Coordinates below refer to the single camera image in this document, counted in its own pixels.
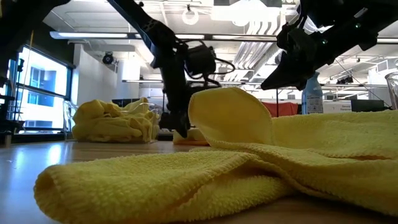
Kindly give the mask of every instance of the blue bottle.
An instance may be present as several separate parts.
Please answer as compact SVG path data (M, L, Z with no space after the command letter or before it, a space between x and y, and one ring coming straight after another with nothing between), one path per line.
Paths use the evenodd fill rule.
M302 93L302 113L323 113L323 92L318 82L319 72L315 72Z

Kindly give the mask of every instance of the laboratory room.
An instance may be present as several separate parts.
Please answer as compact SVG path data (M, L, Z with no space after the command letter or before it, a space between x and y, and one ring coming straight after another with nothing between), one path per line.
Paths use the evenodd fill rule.
M0 0L0 223L398 223L398 3Z

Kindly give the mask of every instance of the red object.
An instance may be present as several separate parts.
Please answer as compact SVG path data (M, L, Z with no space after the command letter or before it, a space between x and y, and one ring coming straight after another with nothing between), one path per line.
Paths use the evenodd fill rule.
M277 104L261 102L273 118L277 117ZM292 116L297 114L299 106L295 103L279 103L279 116Z

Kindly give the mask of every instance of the wooden table surface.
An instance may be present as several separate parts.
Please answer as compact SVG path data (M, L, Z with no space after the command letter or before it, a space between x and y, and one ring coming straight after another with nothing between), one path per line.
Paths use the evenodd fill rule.
M0 148L0 223L56 223L36 206L33 186L47 166L115 156L187 152L191 146L51 142ZM376 212L304 195L283 198L246 212L199 223L398 223Z

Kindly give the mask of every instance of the yellow microfiber cloth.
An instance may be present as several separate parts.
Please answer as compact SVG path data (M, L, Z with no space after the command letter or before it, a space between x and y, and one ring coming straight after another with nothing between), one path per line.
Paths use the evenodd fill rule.
M188 130L187 137L183 138L178 132L173 132L173 144L190 146L208 146L208 142L198 128Z
M73 137L78 141L149 142L159 132L159 115L145 103L147 98L124 108L100 100L83 103L73 116Z
M37 205L62 223L167 223L301 192L398 216L398 111L271 119L219 88L194 94L189 116L211 147L50 166Z

